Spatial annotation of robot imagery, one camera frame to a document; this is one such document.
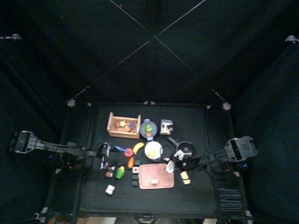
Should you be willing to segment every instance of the black pot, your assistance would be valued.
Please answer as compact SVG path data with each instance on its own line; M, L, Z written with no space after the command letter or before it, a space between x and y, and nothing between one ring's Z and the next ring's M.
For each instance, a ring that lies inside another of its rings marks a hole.
M172 142L172 144L175 145L176 151L182 151L184 153L182 160L190 158L194 154L192 144L190 142L186 142L186 141L183 141L180 143L176 143L176 141L170 136L167 138Z

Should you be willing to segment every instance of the yellow banana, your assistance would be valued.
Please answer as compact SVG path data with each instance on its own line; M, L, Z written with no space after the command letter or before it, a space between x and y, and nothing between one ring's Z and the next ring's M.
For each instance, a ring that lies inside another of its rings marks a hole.
M146 146L144 143L138 143L138 144L135 145L135 148L134 148L134 153L136 154L138 151L139 151L144 146Z

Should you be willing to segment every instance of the black tent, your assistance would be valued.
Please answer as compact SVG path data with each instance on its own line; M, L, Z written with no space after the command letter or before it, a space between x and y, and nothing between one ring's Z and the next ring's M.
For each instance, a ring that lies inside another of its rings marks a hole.
M43 209L52 175L44 155L5 154L11 135L59 142L75 100L228 103L259 148L248 209L260 223L299 222L298 1L11 0L0 12L0 220Z

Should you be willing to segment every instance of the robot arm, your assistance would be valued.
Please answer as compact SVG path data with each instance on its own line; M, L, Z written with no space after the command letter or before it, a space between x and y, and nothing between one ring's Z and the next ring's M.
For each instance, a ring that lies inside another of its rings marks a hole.
M12 138L9 152L27 154L35 150L51 151L62 155L71 155L78 160L100 158L100 169L106 168L110 152L110 144L104 143L96 150L79 147L75 143L56 144L40 140L28 130L16 132Z
M218 172L231 171L234 170L234 167L246 163L247 159L256 155L258 149L254 145L254 138L243 136L242 138L232 138L228 140L224 150L206 154L202 157L182 159L183 155L175 153L170 157L166 170L168 172L172 172L175 169L182 171L199 171L204 170L207 165L215 164L219 166Z

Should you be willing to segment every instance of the toy vegetable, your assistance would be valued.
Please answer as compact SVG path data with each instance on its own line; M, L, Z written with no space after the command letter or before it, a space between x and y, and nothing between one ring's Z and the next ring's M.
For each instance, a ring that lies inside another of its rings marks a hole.
M116 169L116 178L118 179L122 179L124 176L126 176L126 167L124 166L120 166Z

